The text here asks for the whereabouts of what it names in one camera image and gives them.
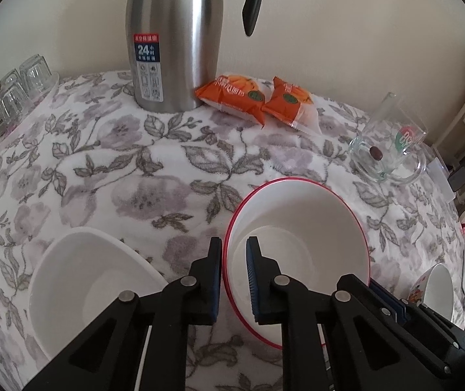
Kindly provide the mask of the floral fleece tablecloth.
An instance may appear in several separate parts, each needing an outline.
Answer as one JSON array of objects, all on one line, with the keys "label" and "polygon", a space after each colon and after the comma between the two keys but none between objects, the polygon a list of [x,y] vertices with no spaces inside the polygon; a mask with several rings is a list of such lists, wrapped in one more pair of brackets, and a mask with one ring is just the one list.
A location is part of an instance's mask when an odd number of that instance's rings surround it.
[{"label": "floral fleece tablecloth", "polygon": [[62,80],[29,130],[0,149],[2,388],[22,389],[46,365],[28,288],[41,255],[68,229],[111,234],[173,281],[225,235],[253,189],[284,176],[316,181],[348,203],[366,232],[372,277],[397,297],[446,265],[453,320],[465,322],[456,209],[428,176],[405,186],[359,175],[348,144],[366,123],[362,110],[317,98],[320,135],[310,138],[206,106],[150,114],[132,92],[127,72]]}]

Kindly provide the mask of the strawberry pattern bowl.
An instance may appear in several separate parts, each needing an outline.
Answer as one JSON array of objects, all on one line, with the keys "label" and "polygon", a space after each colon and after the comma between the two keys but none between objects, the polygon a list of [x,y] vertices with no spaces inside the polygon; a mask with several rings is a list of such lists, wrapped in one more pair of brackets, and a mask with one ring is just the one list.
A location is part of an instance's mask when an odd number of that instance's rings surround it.
[{"label": "strawberry pattern bowl", "polygon": [[336,193],[305,178],[279,178],[256,188],[234,212],[225,234],[223,278],[232,309],[251,335],[275,349],[279,326],[259,326],[251,309],[246,243],[310,290],[330,295],[344,274],[369,283],[369,245],[354,211]]}]

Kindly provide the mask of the white power strip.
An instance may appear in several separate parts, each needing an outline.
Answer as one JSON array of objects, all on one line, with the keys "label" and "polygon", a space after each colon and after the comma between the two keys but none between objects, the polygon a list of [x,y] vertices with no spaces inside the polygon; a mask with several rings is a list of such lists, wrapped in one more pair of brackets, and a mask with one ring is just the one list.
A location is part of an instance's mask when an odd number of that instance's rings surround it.
[{"label": "white power strip", "polygon": [[439,188],[445,202],[452,202],[455,199],[455,192],[447,180],[445,167],[439,158],[434,158],[426,166],[426,172],[431,180]]}]

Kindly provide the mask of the clear glass mug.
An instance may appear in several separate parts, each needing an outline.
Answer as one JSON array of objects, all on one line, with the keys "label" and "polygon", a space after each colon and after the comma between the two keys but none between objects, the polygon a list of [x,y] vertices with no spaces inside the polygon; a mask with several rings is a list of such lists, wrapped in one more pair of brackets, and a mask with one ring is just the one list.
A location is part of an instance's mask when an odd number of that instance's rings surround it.
[{"label": "clear glass mug", "polygon": [[349,144],[351,161],[367,178],[411,184],[426,169],[421,144],[423,122],[405,109],[405,100],[389,93]]}]

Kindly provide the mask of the orange snack packet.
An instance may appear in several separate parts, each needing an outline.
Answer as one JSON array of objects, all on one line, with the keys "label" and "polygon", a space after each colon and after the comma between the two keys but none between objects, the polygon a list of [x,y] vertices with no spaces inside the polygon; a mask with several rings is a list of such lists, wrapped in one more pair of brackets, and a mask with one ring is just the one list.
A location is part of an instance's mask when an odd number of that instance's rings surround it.
[{"label": "orange snack packet", "polygon": [[309,135],[319,135],[319,115],[309,91],[275,76],[271,98],[262,111],[281,123]]},{"label": "orange snack packet", "polygon": [[263,106],[272,91],[271,81],[228,72],[197,88],[195,96],[214,109],[264,126]]}]

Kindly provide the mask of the white square bowl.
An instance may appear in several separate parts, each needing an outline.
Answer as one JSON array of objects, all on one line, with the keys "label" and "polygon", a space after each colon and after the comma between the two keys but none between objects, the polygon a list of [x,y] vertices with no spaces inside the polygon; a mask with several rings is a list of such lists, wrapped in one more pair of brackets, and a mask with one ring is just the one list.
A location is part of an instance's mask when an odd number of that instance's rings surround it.
[{"label": "white square bowl", "polygon": [[68,230],[43,253],[29,287],[29,319],[48,359],[118,295],[161,291],[162,275],[131,247],[89,227]]}]

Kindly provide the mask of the stainless steel thermos jug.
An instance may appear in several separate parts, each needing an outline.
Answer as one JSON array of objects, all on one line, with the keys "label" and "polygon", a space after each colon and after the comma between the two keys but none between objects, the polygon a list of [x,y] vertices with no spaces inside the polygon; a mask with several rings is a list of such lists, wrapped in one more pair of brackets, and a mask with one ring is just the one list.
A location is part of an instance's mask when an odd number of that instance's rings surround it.
[{"label": "stainless steel thermos jug", "polygon": [[196,90],[217,72],[224,0],[127,0],[134,99],[173,114],[200,106]]}]

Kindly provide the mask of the small clear glass cup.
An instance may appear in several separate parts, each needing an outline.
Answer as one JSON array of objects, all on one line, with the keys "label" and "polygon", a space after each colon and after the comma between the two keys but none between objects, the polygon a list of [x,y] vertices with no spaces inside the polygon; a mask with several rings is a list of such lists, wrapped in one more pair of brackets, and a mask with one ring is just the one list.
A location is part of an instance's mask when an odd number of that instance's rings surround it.
[{"label": "small clear glass cup", "polygon": [[19,74],[25,91],[32,98],[50,90],[53,75],[45,57],[36,54],[19,66]]}]

